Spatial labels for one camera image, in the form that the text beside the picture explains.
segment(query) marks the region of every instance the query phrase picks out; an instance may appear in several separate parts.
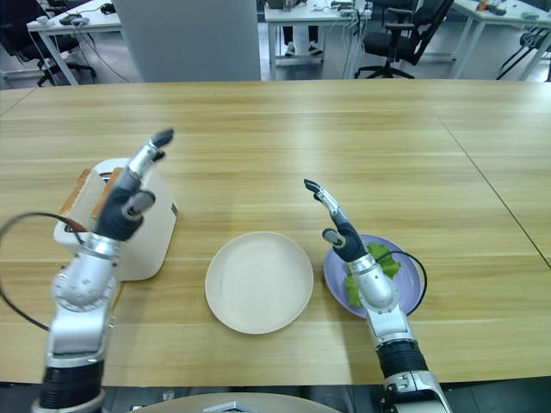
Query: gray partition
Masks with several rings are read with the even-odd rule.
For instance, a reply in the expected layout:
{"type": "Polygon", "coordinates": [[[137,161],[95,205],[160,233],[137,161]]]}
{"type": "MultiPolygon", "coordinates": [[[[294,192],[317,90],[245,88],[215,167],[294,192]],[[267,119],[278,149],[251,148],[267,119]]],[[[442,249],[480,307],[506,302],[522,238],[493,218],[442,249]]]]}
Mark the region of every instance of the gray partition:
{"type": "Polygon", "coordinates": [[[256,0],[114,0],[145,82],[260,80],[256,0]]]}

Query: white plate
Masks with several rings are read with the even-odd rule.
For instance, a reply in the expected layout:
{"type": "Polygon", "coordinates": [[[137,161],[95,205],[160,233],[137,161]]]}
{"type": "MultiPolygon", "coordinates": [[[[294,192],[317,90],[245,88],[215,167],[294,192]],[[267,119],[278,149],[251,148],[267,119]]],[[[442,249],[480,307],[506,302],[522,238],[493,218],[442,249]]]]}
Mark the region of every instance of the white plate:
{"type": "Polygon", "coordinates": [[[205,279],[214,315],[248,334],[270,333],[291,323],[308,304],[312,289],[306,252],[275,232],[251,232],[224,245],[205,279]]]}

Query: bread slice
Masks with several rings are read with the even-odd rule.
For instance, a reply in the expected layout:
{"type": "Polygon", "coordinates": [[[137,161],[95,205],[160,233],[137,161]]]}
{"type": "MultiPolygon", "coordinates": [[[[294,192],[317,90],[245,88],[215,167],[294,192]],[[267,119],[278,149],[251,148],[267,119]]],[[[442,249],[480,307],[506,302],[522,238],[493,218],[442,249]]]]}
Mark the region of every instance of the bread slice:
{"type": "Polygon", "coordinates": [[[103,204],[105,204],[105,201],[107,200],[107,197],[109,194],[111,194],[111,191],[113,190],[113,186],[115,185],[115,182],[121,172],[124,170],[124,168],[115,168],[113,172],[111,172],[111,177],[109,178],[107,185],[103,188],[103,192],[100,195],[99,200],[96,203],[96,206],[94,207],[94,210],[92,211],[91,217],[92,221],[95,223],[97,221],[97,217],[100,216],[100,213],[102,212],[103,204]]]}
{"type": "Polygon", "coordinates": [[[105,182],[94,170],[83,170],[71,195],[59,210],[59,215],[69,219],[78,232],[87,232],[92,226],[92,211],[100,199],[105,182]]]}

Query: shoe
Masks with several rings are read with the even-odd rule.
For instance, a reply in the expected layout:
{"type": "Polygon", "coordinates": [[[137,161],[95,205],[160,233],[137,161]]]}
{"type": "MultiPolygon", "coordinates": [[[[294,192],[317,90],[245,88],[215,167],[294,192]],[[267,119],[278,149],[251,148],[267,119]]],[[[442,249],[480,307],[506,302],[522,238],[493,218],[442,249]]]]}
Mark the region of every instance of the shoe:
{"type": "Polygon", "coordinates": [[[290,58],[296,54],[296,51],[294,50],[294,43],[292,41],[289,41],[287,44],[287,50],[285,51],[285,57],[290,58]]]}
{"type": "Polygon", "coordinates": [[[323,52],[324,51],[319,48],[318,43],[316,43],[315,41],[310,42],[310,46],[308,47],[308,54],[310,54],[311,56],[317,56],[323,52]]]}

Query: purple plate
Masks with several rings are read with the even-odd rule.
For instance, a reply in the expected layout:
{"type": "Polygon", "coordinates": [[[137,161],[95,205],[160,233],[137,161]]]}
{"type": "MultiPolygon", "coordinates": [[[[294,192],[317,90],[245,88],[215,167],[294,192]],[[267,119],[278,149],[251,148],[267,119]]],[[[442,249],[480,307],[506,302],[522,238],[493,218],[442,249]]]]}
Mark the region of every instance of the purple plate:
{"type": "MultiPolygon", "coordinates": [[[[398,245],[383,237],[377,237],[372,234],[360,234],[360,237],[362,237],[362,241],[365,244],[371,242],[383,243],[390,250],[404,251],[398,245]]],[[[422,275],[419,273],[415,262],[409,256],[394,254],[393,259],[402,264],[393,279],[396,283],[396,287],[399,289],[399,307],[407,314],[409,311],[413,310],[419,300],[421,300],[423,294],[422,275]]],[[[333,248],[330,248],[325,256],[324,275],[325,282],[331,290],[331,294],[333,294],[333,297],[337,299],[340,305],[352,314],[356,314],[358,317],[365,318],[368,315],[368,311],[364,307],[356,307],[348,304],[348,294],[346,293],[346,285],[344,284],[346,266],[344,261],[335,254],[333,248]]]]}

